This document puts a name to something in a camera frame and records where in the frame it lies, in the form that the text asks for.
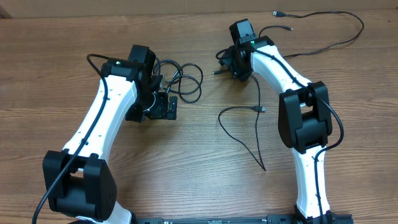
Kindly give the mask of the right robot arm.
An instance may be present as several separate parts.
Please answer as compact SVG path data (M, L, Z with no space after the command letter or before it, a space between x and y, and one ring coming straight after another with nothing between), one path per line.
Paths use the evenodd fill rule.
M297 223L332 223L326 197L324 158L332 133L334 111L323 82L313 83L296 72L268 36L256 35L250 21L230 25L233 45L217 53L220 65L235 80L253 73L267 81L279 96L278 131L292 151L297 178Z

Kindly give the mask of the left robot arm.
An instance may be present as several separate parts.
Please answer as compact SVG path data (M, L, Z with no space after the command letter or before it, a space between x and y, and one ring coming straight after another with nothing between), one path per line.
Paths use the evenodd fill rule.
M111 148L123 121L175 120L177 97L160 91L163 76L152 73L156 56L150 48L133 45L126 60L104 59L95 69L101 79L97 95L80 127L61 151L48 151L43 159L47 191L34 223L45 202L80 223L137 223L117 201Z

